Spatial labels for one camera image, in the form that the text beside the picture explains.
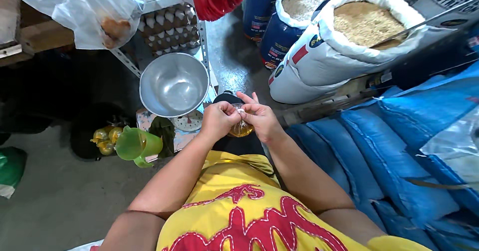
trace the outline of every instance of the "plastic bag of cooking oil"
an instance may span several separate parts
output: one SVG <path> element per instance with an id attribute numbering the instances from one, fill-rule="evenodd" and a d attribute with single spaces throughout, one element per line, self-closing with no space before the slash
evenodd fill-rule
<path id="1" fill-rule="evenodd" d="M 242 103 L 233 103 L 232 106 L 236 108 L 236 111 L 238 113 L 244 113 L 245 111 L 241 108 L 243 104 Z M 251 133 L 251 131 L 254 131 L 253 125 L 250 123 L 244 121 L 243 119 L 238 122 L 236 125 L 231 127 L 230 132 L 228 133 L 229 136 L 232 137 L 243 137 Z"/>
<path id="2" fill-rule="evenodd" d="M 73 30 L 78 49 L 112 49 L 135 34 L 145 0 L 22 0 Z"/>

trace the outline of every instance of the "stainless steel bowl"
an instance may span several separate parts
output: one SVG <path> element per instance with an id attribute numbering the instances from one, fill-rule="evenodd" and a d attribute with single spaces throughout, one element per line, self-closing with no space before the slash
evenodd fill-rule
<path id="1" fill-rule="evenodd" d="M 148 111 L 175 117 L 199 107 L 208 93 L 205 65 L 185 53 L 170 53 L 153 60 L 140 78 L 140 99 Z"/>

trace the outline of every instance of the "yellow shirt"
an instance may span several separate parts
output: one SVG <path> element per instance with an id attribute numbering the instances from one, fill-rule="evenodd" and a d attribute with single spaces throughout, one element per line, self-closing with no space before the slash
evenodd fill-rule
<path id="1" fill-rule="evenodd" d="M 183 207 L 166 221 L 157 251 L 429 250 L 382 236 L 368 247 L 321 221 L 280 189 L 265 156 L 210 151 Z"/>

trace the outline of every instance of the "finger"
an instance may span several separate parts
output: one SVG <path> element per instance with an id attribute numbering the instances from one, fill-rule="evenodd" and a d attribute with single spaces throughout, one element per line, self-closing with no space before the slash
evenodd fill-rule
<path id="1" fill-rule="evenodd" d="M 250 123 L 251 125 L 255 125 L 256 121 L 258 120 L 258 116 L 257 115 L 253 115 L 253 114 L 250 114 L 250 113 L 240 113 L 241 115 L 241 118 Z"/>
<path id="2" fill-rule="evenodd" d="M 228 121 L 233 126 L 241 121 L 241 115 L 235 111 L 234 113 L 228 116 Z"/>
<path id="3" fill-rule="evenodd" d="M 263 107 L 264 105 L 261 105 L 259 103 L 247 103 L 241 106 L 243 110 L 248 112 L 254 112 L 255 114 L 258 114 L 257 112 L 260 111 Z"/>
<path id="4" fill-rule="evenodd" d="M 236 111 L 236 108 L 233 107 L 229 102 L 227 101 L 218 101 L 217 103 L 218 108 L 223 111 L 226 114 L 232 114 L 233 112 Z"/>
<path id="5" fill-rule="evenodd" d="M 238 96 L 238 98 L 240 98 L 242 101 L 244 101 L 244 103 L 256 103 L 254 99 L 250 98 L 248 95 L 240 92 L 240 91 L 237 91 L 236 92 L 236 96 Z"/>
<path id="6" fill-rule="evenodd" d="M 256 92 L 253 92 L 251 94 L 251 97 L 253 98 L 253 100 L 256 102 L 256 103 L 260 103 L 260 101 L 258 100 L 258 96 L 256 95 Z"/>

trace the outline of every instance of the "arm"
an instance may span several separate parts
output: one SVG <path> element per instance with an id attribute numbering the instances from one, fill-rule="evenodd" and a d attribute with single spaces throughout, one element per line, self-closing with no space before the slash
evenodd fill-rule
<path id="1" fill-rule="evenodd" d="M 213 144 L 241 120 L 220 101 L 205 109 L 200 133 L 156 173 L 113 223 L 100 251 L 152 251 L 165 220 L 186 202 Z"/>
<path id="2" fill-rule="evenodd" d="M 242 108 L 254 112 L 241 113 L 242 119 L 254 126 L 260 141 L 268 146 L 276 169 L 293 196 L 319 214 L 321 220 L 362 245 L 386 235 L 355 209 L 348 194 L 284 132 L 271 108 L 259 104 L 255 93 L 253 99 L 241 92 L 236 94 L 246 103 Z"/>
<path id="3" fill-rule="evenodd" d="M 355 206 L 344 190 L 318 165 L 316 165 L 284 132 L 270 107 L 237 93 L 242 98 L 245 111 L 241 117 L 252 124 L 261 142 L 270 150 L 272 160 L 288 191 L 314 213 L 330 209 L 354 209 Z"/>

